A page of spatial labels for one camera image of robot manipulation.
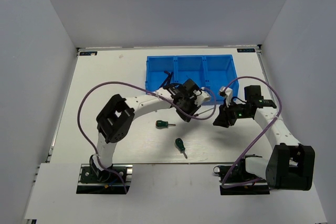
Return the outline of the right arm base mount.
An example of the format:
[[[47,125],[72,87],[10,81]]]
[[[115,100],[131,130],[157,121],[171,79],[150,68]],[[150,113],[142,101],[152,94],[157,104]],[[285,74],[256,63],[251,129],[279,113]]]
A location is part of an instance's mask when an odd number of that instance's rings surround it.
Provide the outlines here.
[[[221,196],[242,196],[242,195],[269,195],[270,189],[264,179],[246,172],[245,161],[241,160],[229,175],[225,186],[244,183],[232,188],[223,188],[222,180],[229,171],[231,165],[217,165],[213,168],[215,176],[219,177],[219,189]]]

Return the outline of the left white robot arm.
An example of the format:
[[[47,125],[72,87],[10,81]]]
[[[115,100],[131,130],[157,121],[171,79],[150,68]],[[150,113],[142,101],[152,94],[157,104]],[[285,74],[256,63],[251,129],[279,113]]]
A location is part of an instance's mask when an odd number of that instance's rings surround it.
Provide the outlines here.
[[[191,79],[137,97],[114,95],[96,118],[99,138],[98,153],[90,157],[93,176],[101,182],[110,178],[115,147],[126,137],[135,119],[157,110],[176,108],[179,117],[189,122],[201,105],[210,99],[211,96]]]

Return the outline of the stubby green screwdriver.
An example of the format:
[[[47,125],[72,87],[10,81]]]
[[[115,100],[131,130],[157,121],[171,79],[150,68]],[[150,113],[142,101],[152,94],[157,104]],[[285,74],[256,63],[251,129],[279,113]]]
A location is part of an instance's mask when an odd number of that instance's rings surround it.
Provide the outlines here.
[[[157,120],[155,122],[155,126],[158,129],[164,129],[164,128],[168,128],[170,126],[176,126],[176,125],[173,123],[169,123],[168,121]]]
[[[187,159],[187,154],[185,153],[185,146],[181,138],[177,138],[175,140],[175,146],[180,151],[180,153],[182,153],[184,157]]]

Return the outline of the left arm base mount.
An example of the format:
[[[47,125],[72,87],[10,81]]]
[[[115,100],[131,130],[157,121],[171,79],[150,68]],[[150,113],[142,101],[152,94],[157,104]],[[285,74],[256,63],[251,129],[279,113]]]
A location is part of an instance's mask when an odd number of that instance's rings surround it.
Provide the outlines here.
[[[132,178],[131,165],[114,165],[113,168],[122,177],[126,191],[121,179],[114,173],[103,171],[102,178],[93,172],[91,167],[82,165],[79,173],[76,194],[78,195],[126,195]]]

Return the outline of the large hex key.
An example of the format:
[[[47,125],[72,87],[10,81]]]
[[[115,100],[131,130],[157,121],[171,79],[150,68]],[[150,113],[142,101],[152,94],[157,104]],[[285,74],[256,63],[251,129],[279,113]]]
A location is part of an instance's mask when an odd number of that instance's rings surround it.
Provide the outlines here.
[[[172,80],[174,72],[173,71],[169,72],[167,70],[164,70],[164,73],[167,74],[167,77],[165,78],[165,80],[160,85],[160,88],[166,87],[166,86],[171,84],[171,80]]]

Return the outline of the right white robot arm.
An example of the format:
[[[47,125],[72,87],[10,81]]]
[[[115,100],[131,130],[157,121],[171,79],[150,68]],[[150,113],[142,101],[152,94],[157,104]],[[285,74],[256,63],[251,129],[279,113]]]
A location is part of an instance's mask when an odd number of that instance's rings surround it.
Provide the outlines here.
[[[253,184],[265,180],[272,189],[308,191],[312,187],[315,151],[303,145],[288,130],[280,119],[280,109],[273,100],[267,100],[260,86],[244,88],[245,100],[235,103],[233,91],[221,87],[219,95],[224,103],[219,107],[219,115],[214,126],[228,128],[238,119],[253,119],[262,129],[257,136],[265,136],[272,146],[269,159],[249,155],[247,151],[222,175],[222,188]]]

